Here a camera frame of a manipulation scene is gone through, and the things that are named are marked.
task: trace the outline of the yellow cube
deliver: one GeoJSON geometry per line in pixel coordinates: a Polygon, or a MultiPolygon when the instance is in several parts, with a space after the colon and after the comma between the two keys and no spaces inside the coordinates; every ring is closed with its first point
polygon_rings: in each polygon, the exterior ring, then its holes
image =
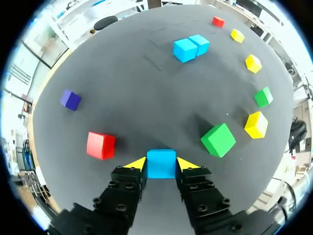
{"type": "Polygon", "coordinates": [[[258,111],[250,114],[246,121],[245,131],[253,139],[264,138],[266,129],[268,128],[268,120],[258,111]]]}
{"type": "Polygon", "coordinates": [[[233,29],[233,31],[231,32],[230,35],[238,43],[242,43],[243,40],[245,39],[245,37],[242,34],[242,32],[240,32],[239,30],[236,30],[236,29],[233,29]]]}
{"type": "Polygon", "coordinates": [[[250,54],[246,58],[246,67],[251,72],[257,73],[262,68],[262,65],[261,65],[260,60],[257,57],[255,57],[254,55],[250,54]]]}

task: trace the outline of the yellow triangle marker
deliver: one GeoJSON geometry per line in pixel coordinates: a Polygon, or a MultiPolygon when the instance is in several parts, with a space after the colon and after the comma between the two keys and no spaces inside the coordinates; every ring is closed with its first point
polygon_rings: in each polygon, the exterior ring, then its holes
{"type": "Polygon", "coordinates": [[[143,164],[145,163],[145,160],[146,160],[146,157],[143,157],[143,158],[140,158],[139,160],[134,161],[132,163],[129,163],[128,165],[125,165],[123,167],[126,167],[126,168],[135,167],[137,169],[140,169],[140,171],[141,171],[143,168],[143,164]]]}
{"type": "Polygon", "coordinates": [[[181,171],[188,169],[188,168],[200,168],[200,166],[192,164],[192,163],[190,163],[190,162],[188,162],[182,158],[177,158],[177,160],[178,160],[179,166],[181,168],[181,171]]]}

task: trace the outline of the black table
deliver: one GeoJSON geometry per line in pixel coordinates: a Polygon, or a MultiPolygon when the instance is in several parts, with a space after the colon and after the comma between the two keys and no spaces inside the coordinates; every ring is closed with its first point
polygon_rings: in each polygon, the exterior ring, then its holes
{"type": "MultiPolygon", "coordinates": [[[[211,170],[233,213],[248,209],[272,178],[288,141],[292,117],[288,72],[272,49],[231,15],[210,6],[181,5],[148,10],[100,31],[65,60],[37,103],[33,125],[38,160],[61,208],[77,202],[92,208],[117,165],[172,148],[177,156],[211,170]],[[224,28],[211,24],[213,16],[224,28]],[[246,37],[242,44],[232,29],[246,37]],[[181,63],[175,40],[200,34],[207,54],[181,63]],[[246,57],[263,68],[253,74],[246,57]],[[258,111],[253,95],[269,86],[274,101],[261,109],[268,119],[264,139],[244,131],[258,111]],[[64,89],[81,95],[73,112],[60,104],[64,89]],[[227,123],[236,145],[223,157],[208,154],[200,141],[212,125],[227,123]],[[117,137],[115,158],[86,154],[88,131],[117,137]]],[[[130,234],[190,234],[191,226],[176,182],[148,180],[130,234]]]]}

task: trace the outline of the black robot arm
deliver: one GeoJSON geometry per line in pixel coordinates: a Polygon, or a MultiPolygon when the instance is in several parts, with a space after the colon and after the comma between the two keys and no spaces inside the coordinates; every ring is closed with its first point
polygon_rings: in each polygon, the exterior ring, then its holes
{"type": "Polygon", "coordinates": [[[132,226],[147,181],[147,160],[142,170],[118,166],[100,197],[93,199],[94,211],[76,203],[51,221],[51,235],[126,235],[132,226]]]}
{"type": "MultiPolygon", "coordinates": [[[[230,200],[224,198],[210,180],[206,167],[182,169],[176,162],[176,181],[196,235],[274,234],[279,225],[266,211],[245,211],[232,215],[230,200]]],[[[51,235],[126,235],[132,226],[137,205],[147,181],[147,160],[142,169],[118,166],[94,210],[76,203],[51,221],[51,235]]]]}

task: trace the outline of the cube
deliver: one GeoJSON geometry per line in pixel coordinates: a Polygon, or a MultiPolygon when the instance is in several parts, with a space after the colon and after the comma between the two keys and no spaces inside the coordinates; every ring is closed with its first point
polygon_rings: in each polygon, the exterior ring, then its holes
{"type": "Polygon", "coordinates": [[[176,152],[173,149],[151,149],[147,152],[148,178],[175,178],[176,152]]]}
{"type": "Polygon", "coordinates": [[[81,100],[81,97],[70,90],[65,90],[61,98],[61,104],[65,107],[75,111],[81,100]]]}
{"type": "Polygon", "coordinates": [[[202,138],[201,142],[209,153],[222,158],[236,143],[236,140],[225,123],[213,127],[202,138]]]}
{"type": "Polygon", "coordinates": [[[248,120],[246,121],[245,131],[251,136],[251,138],[264,138],[267,128],[268,120],[260,111],[249,115],[248,120]]]}
{"type": "Polygon", "coordinates": [[[242,32],[240,32],[239,30],[236,30],[236,29],[233,29],[233,31],[231,32],[230,35],[238,43],[242,43],[243,40],[245,39],[245,37],[242,34],[242,32]]]}
{"type": "Polygon", "coordinates": [[[196,58],[198,47],[188,38],[174,42],[173,54],[182,62],[193,60],[196,58]]]}
{"type": "Polygon", "coordinates": [[[264,89],[260,90],[257,94],[254,95],[254,99],[258,104],[259,108],[263,108],[272,103],[273,96],[270,93],[269,88],[265,87],[264,89]]]}
{"type": "Polygon", "coordinates": [[[257,73],[262,68],[262,65],[260,60],[251,54],[246,58],[246,67],[251,72],[257,73]]]}
{"type": "Polygon", "coordinates": [[[213,20],[212,20],[212,24],[217,26],[217,27],[222,28],[224,26],[224,24],[225,24],[225,21],[222,18],[218,17],[218,16],[214,16],[213,20]]]}
{"type": "Polygon", "coordinates": [[[196,44],[198,47],[196,56],[205,54],[209,49],[210,42],[199,34],[190,36],[189,40],[196,44]]]}
{"type": "Polygon", "coordinates": [[[107,134],[88,133],[86,153],[100,160],[114,157],[115,137],[107,134]]]}

